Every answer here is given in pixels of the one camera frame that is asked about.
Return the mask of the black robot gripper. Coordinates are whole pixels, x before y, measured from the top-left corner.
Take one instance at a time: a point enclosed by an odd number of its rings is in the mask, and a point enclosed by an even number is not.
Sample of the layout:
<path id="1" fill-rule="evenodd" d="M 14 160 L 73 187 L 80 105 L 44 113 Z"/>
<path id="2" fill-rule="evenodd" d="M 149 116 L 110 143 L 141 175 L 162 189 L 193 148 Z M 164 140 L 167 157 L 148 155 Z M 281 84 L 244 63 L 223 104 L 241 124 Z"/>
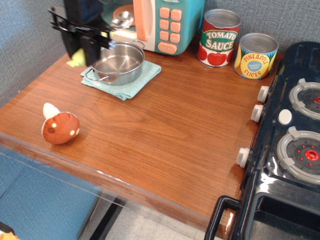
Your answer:
<path id="1" fill-rule="evenodd" d="M 111 39 L 114 30 L 103 20 L 103 3 L 100 0 L 65 0 L 64 6 L 51 6 L 52 28 L 60 31 L 61 37 L 71 58 L 81 47 L 86 66 L 100 59 L 101 47 L 112 49 Z"/>

